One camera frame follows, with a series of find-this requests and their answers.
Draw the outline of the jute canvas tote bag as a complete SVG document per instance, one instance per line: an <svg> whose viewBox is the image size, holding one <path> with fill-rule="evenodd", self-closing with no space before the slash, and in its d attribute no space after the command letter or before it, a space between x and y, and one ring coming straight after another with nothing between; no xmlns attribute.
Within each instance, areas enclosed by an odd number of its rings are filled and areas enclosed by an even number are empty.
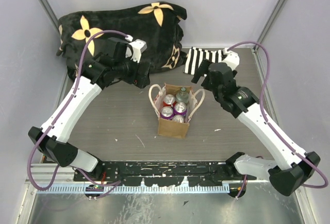
<svg viewBox="0 0 330 224"><path fill-rule="evenodd" d="M185 138L193 115L204 102L205 90L199 89L194 92L191 87L185 87L188 92L188 111L184 121L180 123L161 117L161 109L165 107L165 96L168 94L175 96L181 88L182 86L170 84L165 84L163 87L154 84L149 88L148 97L158 118L158 135L180 139Z"/></svg>

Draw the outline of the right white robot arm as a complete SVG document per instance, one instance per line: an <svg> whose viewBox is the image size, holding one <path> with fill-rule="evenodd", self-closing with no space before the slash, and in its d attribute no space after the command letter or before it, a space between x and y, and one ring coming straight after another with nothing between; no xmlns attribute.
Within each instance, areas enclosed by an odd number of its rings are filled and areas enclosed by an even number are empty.
<svg viewBox="0 0 330 224"><path fill-rule="evenodd" d="M256 135L273 159L238 152L227 159L226 173L233 180L242 175L268 180L280 194L290 196L312 176L321 159L316 152L306 152L291 140L260 106L257 96L249 88L236 85L235 75L224 62L203 60L192 82L204 77L202 87L211 91L225 111Z"/></svg>

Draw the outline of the clear glass green-cap bottle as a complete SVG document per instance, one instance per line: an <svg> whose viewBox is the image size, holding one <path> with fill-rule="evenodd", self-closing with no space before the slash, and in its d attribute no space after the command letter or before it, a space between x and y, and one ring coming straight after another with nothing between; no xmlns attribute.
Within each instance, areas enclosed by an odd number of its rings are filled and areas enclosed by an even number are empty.
<svg viewBox="0 0 330 224"><path fill-rule="evenodd" d="M175 95L176 102L187 104L189 102L189 93L185 87L181 87Z"/></svg>

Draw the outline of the purple soda can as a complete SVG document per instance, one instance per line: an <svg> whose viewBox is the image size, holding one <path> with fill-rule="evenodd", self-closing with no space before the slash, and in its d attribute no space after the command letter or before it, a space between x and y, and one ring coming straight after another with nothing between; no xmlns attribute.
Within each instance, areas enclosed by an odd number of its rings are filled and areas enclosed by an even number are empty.
<svg viewBox="0 0 330 224"><path fill-rule="evenodd" d="M171 120L174 116L174 111L172 107L165 106L160 111L160 117L166 120Z"/></svg>
<svg viewBox="0 0 330 224"><path fill-rule="evenodd" d="M184 102L177 102L173 109L174 115L181 115L186 117L187 115L187 106Z"/></svg>

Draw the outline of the red cola can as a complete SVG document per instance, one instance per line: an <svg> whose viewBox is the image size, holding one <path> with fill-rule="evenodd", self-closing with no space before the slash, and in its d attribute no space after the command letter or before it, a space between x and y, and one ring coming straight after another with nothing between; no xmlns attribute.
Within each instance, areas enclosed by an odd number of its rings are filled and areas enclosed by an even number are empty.
<svg viewBox="0 0 330 224"><path fill-rule="evenodd" d="M182 115L174 115L172 118L172 121L178 122L178 123L185 123L185 117Z"/></svg>
<svg viewBox="0 0 330 224"><path fill-rule="evenodd" d="M176 98L172 94L167 94L164 96L162 103L164 107L174 107L176 104Z"/></svg>

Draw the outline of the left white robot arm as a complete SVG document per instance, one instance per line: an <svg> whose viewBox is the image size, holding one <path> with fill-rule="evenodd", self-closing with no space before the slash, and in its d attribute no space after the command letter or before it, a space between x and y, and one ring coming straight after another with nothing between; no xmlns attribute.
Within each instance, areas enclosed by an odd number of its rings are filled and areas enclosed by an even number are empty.
<svg viewBox="0 0 330 224"><path fill-rule="evenodd" d="M61 167L83 170L92 181L103 176L103 162L68 142L73 128L93 99L114 80L140 89L150 84L151 64L141 61L142 53L147 49L146 42L139 39L128 42L118 38L110 38L108 42L105 52L90 59L83 58L79 64L80 76L75 78L63 102L40 128L31 127L28 132L45 156Z"/></svg>

